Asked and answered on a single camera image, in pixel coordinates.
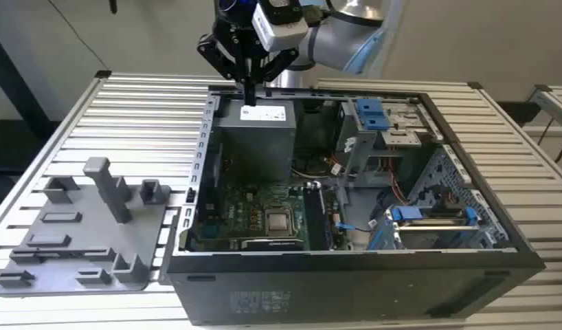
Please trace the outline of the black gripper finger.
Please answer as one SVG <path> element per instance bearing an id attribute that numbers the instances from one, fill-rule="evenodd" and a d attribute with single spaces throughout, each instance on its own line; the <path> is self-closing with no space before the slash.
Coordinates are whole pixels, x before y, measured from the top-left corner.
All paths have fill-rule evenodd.
<path id="1" fill-rule="evenodd" d="M 299 56 L 298 49 L 285 49 L 265 65 L 266 56 L 251 58 L 250 64 L 250 104 L 257 104 L 257 86 L 265 82 L 271 82 L 285 69 L 293 64 Z"/>
<path id="2" fill-rule="evenodd" d="M 235 32 L 223 37 L 225 42 L 221 42 L 218 34 L 205 34 L 198 42 L 198 51 L 222 77 L 242 85 L 245 104 L 253 105 L 253 81 L 241 38 Z"/>

